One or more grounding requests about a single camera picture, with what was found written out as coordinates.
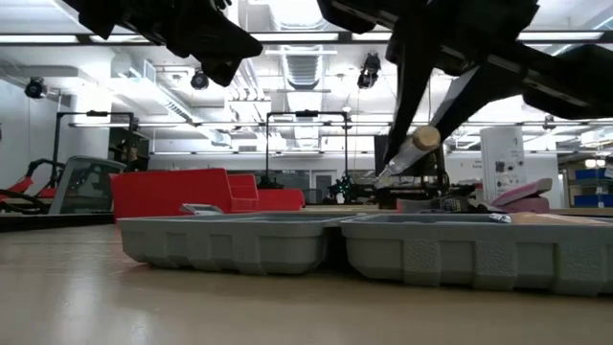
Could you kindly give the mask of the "grey plastic tool case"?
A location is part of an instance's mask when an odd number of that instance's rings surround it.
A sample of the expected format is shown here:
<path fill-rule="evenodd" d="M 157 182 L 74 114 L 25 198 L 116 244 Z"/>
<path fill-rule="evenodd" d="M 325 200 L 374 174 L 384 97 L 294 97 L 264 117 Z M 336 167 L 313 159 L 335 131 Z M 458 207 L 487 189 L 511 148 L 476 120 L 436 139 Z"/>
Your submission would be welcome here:
<path fill-rule="evenodd" d="M 256 213 L 122 218 L 124 253 L 169 268 L 302 274 L 322 263 L 409 286 L 613 295 L 613 225 L 490 214 Z"/>

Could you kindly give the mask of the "red angular object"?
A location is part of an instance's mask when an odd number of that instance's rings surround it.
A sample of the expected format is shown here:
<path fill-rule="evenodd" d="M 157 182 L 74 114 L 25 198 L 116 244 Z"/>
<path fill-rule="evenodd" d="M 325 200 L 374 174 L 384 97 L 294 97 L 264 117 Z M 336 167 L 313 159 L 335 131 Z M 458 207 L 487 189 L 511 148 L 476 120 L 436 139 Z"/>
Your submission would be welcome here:
<path fill-rule="evenodd" d="M 25 194 L 33 184 L 34 182 L 30 176 L 24 176 L 13 186 L 9 187 L 8 191 Z M 53 198 L 56 195 L 56 191 L 56 188 L 45 186 L 35 196 L 42 198 Z"/>

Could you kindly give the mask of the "orange handled screwdriver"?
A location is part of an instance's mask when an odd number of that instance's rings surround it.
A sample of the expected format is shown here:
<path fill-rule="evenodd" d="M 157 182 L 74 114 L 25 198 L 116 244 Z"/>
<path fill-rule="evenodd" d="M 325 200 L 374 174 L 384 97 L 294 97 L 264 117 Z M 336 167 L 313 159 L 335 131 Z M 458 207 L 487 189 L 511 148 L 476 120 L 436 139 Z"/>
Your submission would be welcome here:
<path fill-rule="evenodd" d="M 498 223 L 556 224 L 556 225 L 613 225 L 613 222 L 586 217 L 536 213 L 490 214 L 488 219 Z"/>

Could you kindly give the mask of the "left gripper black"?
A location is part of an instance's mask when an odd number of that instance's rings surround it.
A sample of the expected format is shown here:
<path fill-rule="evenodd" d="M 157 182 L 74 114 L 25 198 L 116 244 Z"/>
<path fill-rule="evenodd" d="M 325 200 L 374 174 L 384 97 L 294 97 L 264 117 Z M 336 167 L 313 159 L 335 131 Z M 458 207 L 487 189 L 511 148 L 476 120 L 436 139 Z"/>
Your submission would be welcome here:
<path fill-rule="evenodd" d="M 108 39 L 116 26 L 158 45 L 175 43 L 175 54 L 199 58 L 213 82 L 228 86 L 244 58 L 258 56 L 262 45 L 221 12 L 230 0 L 61 0 L 79 15 L 79 23 Z"/>

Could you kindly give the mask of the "clear handled tester screwdriver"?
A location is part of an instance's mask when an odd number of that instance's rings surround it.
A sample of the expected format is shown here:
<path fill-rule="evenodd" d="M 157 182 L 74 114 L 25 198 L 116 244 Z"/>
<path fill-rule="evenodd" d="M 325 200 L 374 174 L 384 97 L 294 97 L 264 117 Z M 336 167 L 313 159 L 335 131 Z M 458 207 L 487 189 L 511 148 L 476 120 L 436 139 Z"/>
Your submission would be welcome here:
<path fill-rule="evenodd" d="M 411 168 L 426 154 L 441 144 L 439 131 L 432 126 L 420 126 L 399 146 L 397 153 L 385 163 L 377 176 L 375 187 L 381 189 L 393 184 L 393 177 Z"/>

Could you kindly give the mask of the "pink stapler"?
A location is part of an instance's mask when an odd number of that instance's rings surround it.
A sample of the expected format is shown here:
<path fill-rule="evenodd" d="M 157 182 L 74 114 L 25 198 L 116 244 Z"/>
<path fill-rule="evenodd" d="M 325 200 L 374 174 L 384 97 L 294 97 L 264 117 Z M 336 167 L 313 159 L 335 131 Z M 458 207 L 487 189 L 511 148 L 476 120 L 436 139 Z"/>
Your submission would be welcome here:
<path fill-rule="evenodd" d="M 495 198 L 490 205 L 507 213 L 550 212 L 550 202 L 543 196 L 552 189 L 553 180 L 549 177 L 506 191 Z"/>

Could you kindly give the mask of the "blue storage bin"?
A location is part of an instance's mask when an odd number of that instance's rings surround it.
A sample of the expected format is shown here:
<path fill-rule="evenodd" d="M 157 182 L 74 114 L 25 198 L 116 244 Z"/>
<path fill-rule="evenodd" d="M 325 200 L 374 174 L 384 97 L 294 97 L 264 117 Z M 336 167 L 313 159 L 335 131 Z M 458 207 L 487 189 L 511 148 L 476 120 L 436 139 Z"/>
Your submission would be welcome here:
<path fill-rule="evenodd" d="M 613 195 L 575 195 L 574 206 L 580 208 L 613 208 Z"/>
<path fill-rule="evenodd" d="M 576 180 L 612 180 L 613 181 L 613 177 L 607 174 L 606 168 L 576 170 L 575 179 Z"/>

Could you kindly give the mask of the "black work glove red cuff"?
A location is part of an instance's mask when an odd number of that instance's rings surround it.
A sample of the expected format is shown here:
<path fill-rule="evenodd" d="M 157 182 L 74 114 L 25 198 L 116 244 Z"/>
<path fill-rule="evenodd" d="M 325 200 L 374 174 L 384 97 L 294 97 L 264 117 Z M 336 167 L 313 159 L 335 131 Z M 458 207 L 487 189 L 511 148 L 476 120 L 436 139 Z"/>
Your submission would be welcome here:
<path fill-rule="evenodd" d="M 396 208 L 402 214 L 486 214 L 491 212 L 487 206 L 479 203 L 476 199 L 460 195 L 447 195 L 422 200 L 399 198 L 396 202 Z"/>

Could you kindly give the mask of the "red plastic bin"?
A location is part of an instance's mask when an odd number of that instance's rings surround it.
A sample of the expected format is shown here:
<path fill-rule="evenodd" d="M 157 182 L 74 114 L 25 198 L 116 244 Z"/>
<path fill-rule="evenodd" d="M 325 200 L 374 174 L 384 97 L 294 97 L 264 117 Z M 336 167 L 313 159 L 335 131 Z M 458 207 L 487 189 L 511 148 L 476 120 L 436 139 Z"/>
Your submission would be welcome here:
<path fill-rule="evenodd" d="M 220 168 L 123 172 L 110 183 L 117 219 L 184 216 L 185 204 L 212 205 L 224 214 L 296 212 L 306 205 L 300 189 L 261 189 L 253 174 Z"/>

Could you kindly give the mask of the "black aluminium table frame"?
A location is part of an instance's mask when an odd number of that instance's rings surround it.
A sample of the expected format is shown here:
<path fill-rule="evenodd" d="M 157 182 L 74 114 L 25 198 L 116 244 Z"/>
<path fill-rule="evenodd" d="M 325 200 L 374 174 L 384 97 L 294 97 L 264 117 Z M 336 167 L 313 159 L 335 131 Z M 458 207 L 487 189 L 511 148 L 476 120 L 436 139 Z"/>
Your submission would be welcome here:
<path fill-rule="evenodd" d="M 551 209 L 563 216 L 613 218 L 613 208 Z M 0 214 L 0 233 L 114 224 L 112 214 L 36 215 Z"/>

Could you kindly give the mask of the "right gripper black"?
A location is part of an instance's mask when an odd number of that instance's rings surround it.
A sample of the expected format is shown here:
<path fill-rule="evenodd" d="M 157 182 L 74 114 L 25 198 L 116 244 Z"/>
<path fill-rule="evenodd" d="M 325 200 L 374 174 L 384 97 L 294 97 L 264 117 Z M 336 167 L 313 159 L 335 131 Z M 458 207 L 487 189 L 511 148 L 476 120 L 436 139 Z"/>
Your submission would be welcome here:
<path fill-rule="evenodd" d="M 353 34 L 391 31 L 385 58 L 397 66 L 397 102 L 384 162 L 399 152 L 433 67 L 458 76 L 493 45 L 514 44 L 538 0 L 316 0 L 331 24 Z M 519 95 L 520 75 L 482 64 L 455 79 L 430 126 L 444 141 L 487 104 Z"/>

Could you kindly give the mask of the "black monitor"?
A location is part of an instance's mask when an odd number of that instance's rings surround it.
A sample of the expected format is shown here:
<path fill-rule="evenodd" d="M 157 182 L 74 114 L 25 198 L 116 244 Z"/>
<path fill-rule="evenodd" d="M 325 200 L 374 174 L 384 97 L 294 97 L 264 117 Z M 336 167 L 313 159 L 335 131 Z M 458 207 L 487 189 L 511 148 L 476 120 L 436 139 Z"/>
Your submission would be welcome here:
<path fill-rule="evenodd" d="M 380 175 L 384 168 L 384 156 L 388 146 L 387 135 L 376 135 L 374 137 L 375 144 L 375 174 Z M 405 169 L 401 176 L 435 176 L 437 172 L 437 165 L 439 163 L 439 155 L 442 153 L 440 148 L 434 149 L 431 152 L 425 154 L 420 160 L 414 163 L 411 167 Z"/>

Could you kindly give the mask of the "black metal stand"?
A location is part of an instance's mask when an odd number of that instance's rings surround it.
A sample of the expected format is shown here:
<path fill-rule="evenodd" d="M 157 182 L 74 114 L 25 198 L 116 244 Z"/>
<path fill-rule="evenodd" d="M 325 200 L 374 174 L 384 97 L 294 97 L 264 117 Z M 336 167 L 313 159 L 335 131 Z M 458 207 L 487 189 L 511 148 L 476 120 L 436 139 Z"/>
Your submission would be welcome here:
<path fill-rule="evenodd" d="M 334 115 L 341 116 L 343 118 L 342 128 L 344 129 L 344 139 L 345 139 L 345 147 L 344 147 L 344 173 L 343 177 L 345 179 L 351 179 L 349 174 L 349 119 L 350 115 L 347 111 L 322 111 L 322 110 L 299 110 L 299 111 L 270 111 L 266 114 L 266 119 L 264 123 L 265 128 L 265 169 L 264 176 L 261 178 L 261 182 L 259 187 L 264 189 L 282 189 L 283 186 L 279 185 L 276 182 L 273 182 L 269 177 L 269 141 L 270 141 L 270 118 L 274 116 L 283 116 L 283 115 L 294 115 L 297 118 L 315 118 L 320 115 Z"/>
<path fill-rule="evenodd" d="M 70 111 L 58 111 L 56 113 L 56 123 L 55 123 L 55 132 L 54 132 L 54 148 L 53 148 L 53 161 L 55 166 L 52 170 L 52 175 L 57 174 L 57 166 L 58 163 L 58 152 L 59 152 L 59 139 L 60 139 L 60 126 L 61 119 L 64 116 L 76 116 L 76 115 L 85 115 L 86 117 L 127 117 L 127 128 L 129 132 L 133 132 L 137 128 L 135 115 L 133 112 L 114 112 L 114 111 L 97 111 L 97 110 L 89 110 L 85 112 L 70 112 Z"/>

